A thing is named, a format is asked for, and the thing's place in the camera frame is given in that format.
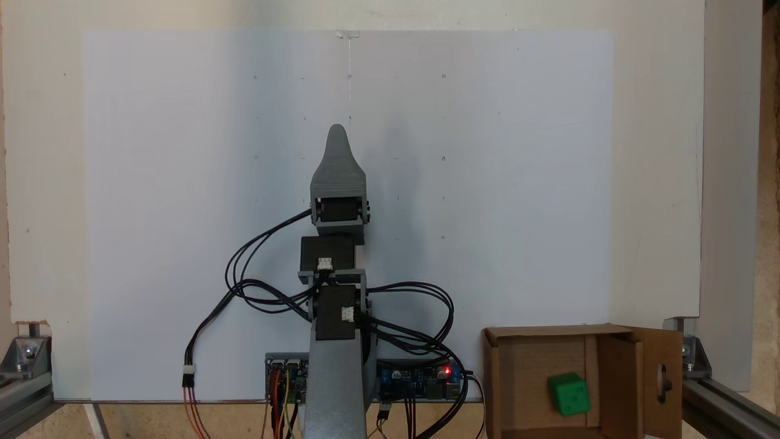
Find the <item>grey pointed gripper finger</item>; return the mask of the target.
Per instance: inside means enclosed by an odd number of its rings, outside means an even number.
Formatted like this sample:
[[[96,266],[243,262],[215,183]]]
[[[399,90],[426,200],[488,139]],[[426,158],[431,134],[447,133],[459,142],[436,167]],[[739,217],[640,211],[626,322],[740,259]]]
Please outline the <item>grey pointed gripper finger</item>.
[[[367,178],[354,158],[343,125],[329,128],[323,158],[312,178],[313,184],[365,184]]]

